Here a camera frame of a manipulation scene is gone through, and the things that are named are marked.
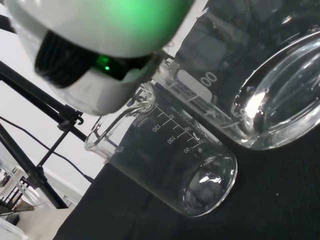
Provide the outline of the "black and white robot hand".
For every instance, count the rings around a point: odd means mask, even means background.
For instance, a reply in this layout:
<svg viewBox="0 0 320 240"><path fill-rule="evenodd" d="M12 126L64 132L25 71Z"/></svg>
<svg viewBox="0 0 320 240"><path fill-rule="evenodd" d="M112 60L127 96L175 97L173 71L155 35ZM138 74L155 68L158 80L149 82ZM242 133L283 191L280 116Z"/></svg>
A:
<svg viewBox="0 0 320 240"><path fill-rule="evenodd" d="M6 0L33 72L75 109L118 111L200 13L198 0Z"/></svg>

